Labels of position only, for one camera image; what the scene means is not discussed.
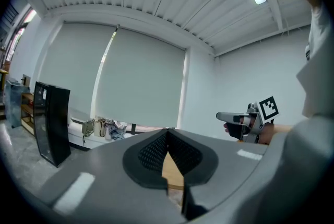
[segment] floor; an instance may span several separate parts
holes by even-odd
[[[56,168],[40,156],[36,139],[26,129],[0,121],[0,154],[18,183],[34,195],[59,169],[85,153],[71,147],[71,155]],[[181,209],[182,191],[169,189],[169,198]]]

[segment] roller blind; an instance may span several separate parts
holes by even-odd
[[[47,50],[39,81],[70,90],[69,112],[87,120],[95,79],[115,27],[65,23]]]
[[[147,126],[175,127],[185,52],[118,29],[98,85],[96,115]]]

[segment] black mesh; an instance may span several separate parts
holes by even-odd
[[[168,145],[168,152],[182,175],[201,163],[202,153],[199,150],[170,133],[168,134]]]
[[[168,146],[166,143],[166,134],[143,148],[138,158],[140,163],[147,169],[162,174],[162,166],[167,154]]]

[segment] hand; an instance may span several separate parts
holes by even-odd
[[[244,118],[241,117],[240,118],[240,123],[243,123],[243,122],[244,122]],[[252,118],[250,120],[250,124],[249,124],[250,128],[253,127],[254,122],[255,122],[255,118]],[[225,131],[228,133],[229,130],[227,128],[228,127],[227,124],[224,124],[224,127],[225,127]],[[274,136],[275,133],[276,133],[276,131],[275,131],[274,124],[266,123],[265,126],[262,129],[262,132],[260,134],[260,139],[259,139],[258,143],[260,143],[260,144],[269,144],[271,142],[271,139],[272,139],[272,137]]]

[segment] white cloth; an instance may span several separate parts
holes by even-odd
[[[306,117],[334,114],[333,32],[330,15],[322,4],[320,10],[312,11],[311,31],[305,50],[309,61],[297,74],[306,92],[303,109]]]

